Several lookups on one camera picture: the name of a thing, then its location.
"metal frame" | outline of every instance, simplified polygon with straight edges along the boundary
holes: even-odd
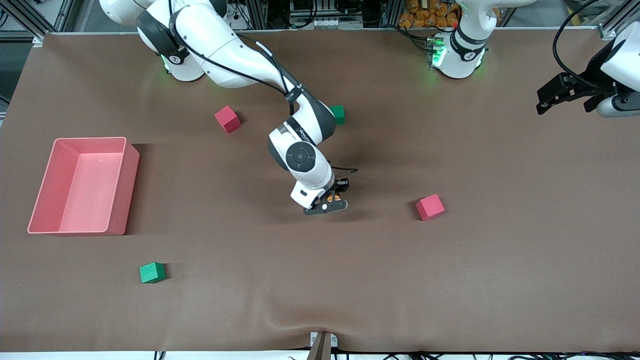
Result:
[[[267,5],[262,0],[246,0],[246,7],[249,10],[249,19],[253,29],[264,30],[267,28]]]
[[[380,17],[380,26],[397,25],[403,11],[403,0],[389,0],[387,2],[387,7],[384,9],[383,14]]]
[[[0,41],[30,42],[34,37],[42,41],[46,33],[63,31],[69,18],[68,13],[75,1],[63,0],[54,24],[51,24],[26,0],[0,0],[0,8],[25,29],[24,31],[0,30]]]
[[[626,0],[605,22],[598,26],[603,40],[616,37],[629,24],[640,19],[640,0]]]
[[[9,99],[7,99],[4,96],[0,95],[0,105],[4,106],[5,108],[8,108],[9,107]]]
[[[502,13],[502,21],[500,21],[498,27],[505,28],[507,24],[509,24],[509,21],[511,21],[511,19],[513,18],[516,10],[518,10],[518,8],[508,8],[507,10],[505,10],[505,12]]]

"plastic storage bin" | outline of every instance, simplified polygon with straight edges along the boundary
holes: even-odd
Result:
[[[56,139],[28,233],[124,234],[139,158],[122,137]]]

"cable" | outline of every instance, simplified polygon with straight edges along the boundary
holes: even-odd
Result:
[[[426,41],[428,37],[419,37],[419,36],[417,36],[417,35],[410,34],[410,33],[409,33],[409,31],[407,31],[407,30],[405,30],[405,29],[403,29],[403,28],[400,28],[400,27],[398,27],[398,26],[391,25],[391,24],[389,24],[389,25],[383,25],[383,26],[382,26],[382,28],[392,28],[392,29],[395,29],[395,30],[396,30],[397,32],[399,32],[400,34],[402,34],[402,35],[404,35],[404,36],[408,37],[408,38],[409,38],[409,40],[411,40],[411,42],[413,42],[413,44],[414,44],[418,49],[420,49],[421,51],[424,51],[425,53],[429,53],[429,50],[428,50],[426,47],[423,47],[423,46],[421,46],[419,43],[417,43],[417,42],[416,42],[416,40]],[[441,28],[437,28],[437,27],[435,27],[435,26],[429,26],[429,27],[426,27],[426,28],[424,28],[424,29],[430,29],[430,28],[431,28],[431,29],[437,29],[437,30],[440,30],[440,31],[442,31],[442,32],[444,32],[444,33],[452,33],[453,31],[455,31],[455,30],[445,30],[445,29],[441,29]]]
[[[236,0],[236,11],[240,14],[240,16],[242,17],[242,19],[244,20],[244,22],[246,23],[247,27],[249,29],[254,29],[253,27],[253,22],[250,20],[249,16],[247,14],[244,13],[244,8],[241,8],[238,5],[238,1]]]
[[[280,6],[281,6],[281,8],[280,8],[280,18],[282,19],[284,24],[286,26],[288,26],[289,28],[292,28],[292,29],[304,28],[305,26],[311,24],[314,21],[314,19],[316,18],[316,15],[318,14],[318,3],[316,2],[316,0],[309,0],[309,1],[311,2],[309,4],[309,18],[307,19],[307,21],[304,24],[302,24],[300,26],[297,26],[295,24],[291,24],[287,19],[285,19],[286,12],[282,11],[282,4],[286,5],[289,2],[289,0],[283,0],[280,3]]]
[[[345,170],[346,172],[340,175],[336,175],[335,177],[343,177],[343,176],[347,176],[347,175],[351,175],[351,174],[355,174],[356,172],[360,171],[357,168],[348,168],[348,167],[334,167],[333,165],[331,166],[332,169],[334,170]]]
[[[250,37],[246,37],[242,34],[237,34],[239,37],[241,38],[245,38],[251,42],[253,42],[254,44],[258,44],[257,41],[255,41],[254,39],[250,38]],[[284,91],[286,94],[289,93],[289,89],[287,88],[287,83],[284,81],[284,74],[282,73],[282,66],[280,65],[280,63],[278,62],[278,60],[276,60],[276,58],[273,57],[273,55],[270,52],[265,52],[264,54],[269,56],[269,59],[271,60],[271,64],[273,66],[276,67],[276,69],[278,69],[278,72],[280,73],[280,80],[282,81],[282,87],[284,88]],[[289,115],[293,115],[294,113],[294,108],[293,108],[293,104],[289,104]]]
[[[169,16],[173,15],[172,1],[173,1],[173,0],[168,0],[168,2],[169,2]],[[176,36],[176,37],[180,38],[180,34],[178,33],[178,29],[176,29],[176,28],[175,28],[175,26],[173,27],[172,31],[173,31],[173,33],[175,34],[175,36]],[[199,58],[203,59],[204,61],[206,61],[206,62],[208,62],[208,63],[211,63],[211,64],[213,64],[213,65],[215,65],[215,66],[217,66],[217,67],[219,67],[219,68],[221,68],[221,69],[225,69],[226,71],[233,72],[233,73],[234,73],[234,74],[236,74],[236,75],[240,75],[240,76],[245,77],[245,78],[247,78],[247,79],[251,79],[251,80],[253,80],[253,81],[257,82],[257,83],[260,83],[260,84],[266,85],[266,86],[268,86],[268,87],[270,87],[270,88],[273,88],[273,89],[275,89],[277,92],[281,93],[282,95],[287,95],[287,93],[286,93],[286,92],[284,92],[281,88],[278,88],[278,87],[277,87],[277,86],[275,86],[275,85],[272,85],[272,84],[267,83],[266,81],[262,81],[262,80],[260,80],[260,79],[254,78],[254,77],[253,77],[253,76],[251,76],[251,75],[243,74],[242,72],[239,72],[239,71],[237,71],[237,70],[231,69],[230,67],[226,67],[226,66],[224,66],[224,65],[222,65],[222,64],[220,64],[220,63],[217,63],[217,62],[215,62],[215,61],[213,61],[213,60],[209,59],[208,57],[204,56],[203,54],[200,54],[200,53],[198,53],[197,51],[195,51],[195,50],[194,50],[191,46],[189,46],[189,44],[187,44],[187,43],[183,43],[182,45],[183,45],[184,47],[186,47],[186,48],[187,48],[187,50],[189,50],[189,52],[190,52],[190,53],[192,53],[192,54],[196,55],[197,57],[199,57]]]
[[[154,360],[164,360],[166,351],[154,351]]]
[[[564,22],[562,23],[562,25],[560,25],[560,28],[558,29],[558,32],[556,33],[556,36],[554,37],[554,42],[553,42],[553,46],[552,46],[552,50],[554,53],[554,59],[556,59],[556,62],[558,63],[558,65],[560,65],[560,67],[567,73],[569,73],[571,76],[573,76],[576,80],[580,81],[581,83],[587,85],[590,88],[593,89],[600,89],[600,87],[586,79],[584,79],[582,76],[576,74],[572,69],[569,69],[568,66],[566,66],[562,60],[560,60],[560,56],[558,56],[558,49],[557,49],[557,45],[558,45],[558,39],[560,38],[560,34],[564,31],[564,28],[567,26],[567,24],[569,24],[569,22],[571,21],[571,19],[576,16],[579,12],[583,11],[584,9],[586,9],[589,5],[592,5],[594,3],[597,3],[600,0],[589,0],[586,4],[582,5],[578,10],[575,10],[574,12],[571,13],[571,15],[569,15],[569,17],[567,17]]]
[[[399,32],[400,34],[402,34],[402,35],[406,36],[407,38],[409,38],[409,40],[411,40],[411,42],[412,42],[412,43],[413,43],[413,44],[414,44],[418,49],[420,49],[421,51],[424,51],[425,53],[428,53],[428,52],[429,52],[429,51],[427,50],[427,48],[426,48],[426,47],[423,47],[423,46],[421,46],[418,42],[416,42],[416,41],[418,41],[418,40],[420,40],[420,41],[426,41],[426,40],[427,40],[427,38],[426,38],[426,37],[419,37],[419,36],[417,36],[417,35],[409,34],[409,32],[408,32],[408,31],[403,30],[403,29],[401,29],[401,28],[399,28],[399,27],[397,27],[397,26],[395,26],[395,25],[384,25],[384,26],[382,26],[382,27],[383,27],[383,28],[392,28],[392,29],[395,29],[395,30],[396,30],[397,32]]]
[[[341,2],[342,2],[342,0],[333,0],[333,7],[337,11],[339,11],[339,12],[345,14],[345,15],[353,15],[354,13],[362,11],[362,5],[363,5],[362,1],[360,1],[359,2],[360,4],[355,8],[346,8],[346,7],[339,6],[338,3],[341,3]]]

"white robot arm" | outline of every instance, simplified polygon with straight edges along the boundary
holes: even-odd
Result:
[[[591,58],[577,76],[562,72],[538,90],[538,114],[565,101],[589,97],[587,112],[602,117],[640,115],[640,22],[633,22]]]
[[[432,59],[434,68],[454,79],[471,75],[480,66],[484,45],[497,23],[493,8],[516,8],[533,4],[536,0],[456,0],[462,8],[458,27],[451,32],[442,32],[438,54]]]
[[[138,15],[155,0],[100,0],[102,11],[121,25],[134,26]]]
[[[245,45],[208,0],[160,0],[138,17],[143,41],[164,59],[178,79],[207,74],[225,88],[257,82],[279,88],[298,110],[269,134],[268,149],[296,179],[291,197],[305,213],[327,213],[347,207],[339,193],[348,180],[335,180],[333,169],[317,146],[335,131],[335,117],[286,71],[272,54]]]

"brown tabletop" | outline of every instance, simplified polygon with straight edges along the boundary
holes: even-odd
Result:
[[[320,148],[358,167],[349,209],[306,217],[268,133],[266,86],[180,83],[137,36],[50,35],[0,131],[0,350],[640,350],[640,121],[581,102],[538,116],[555,31],[497,31],[464,80],[392,31],[252,35],[347,124]],[[583,69],[604,43],[563,35]],[[224,105],[244,124],[226,134]],[[141,153],[127,234],[28,236],[57,137]],[[417,220],[438,193],[442,217]],[[138,267],[170,278],[141,284]]]

